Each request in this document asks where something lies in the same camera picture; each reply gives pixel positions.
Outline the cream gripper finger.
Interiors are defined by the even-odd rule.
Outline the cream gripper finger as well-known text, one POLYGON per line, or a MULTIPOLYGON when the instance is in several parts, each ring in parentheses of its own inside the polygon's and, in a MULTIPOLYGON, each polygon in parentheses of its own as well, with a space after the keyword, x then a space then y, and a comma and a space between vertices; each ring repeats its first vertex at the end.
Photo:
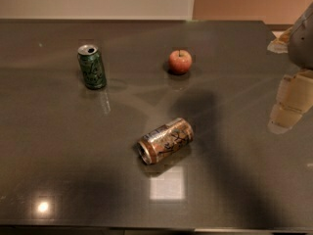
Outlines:
POLYGON ((284 75, 270 114, 268 128, 283 134, 291 130, 313 107, 313 70, 300 70, 284 75))
POLYGON ((291 28, 280 33, 273 41, 267 46, 267 50, 276 54, 287 54, 288 46, 291 38, 291 28))

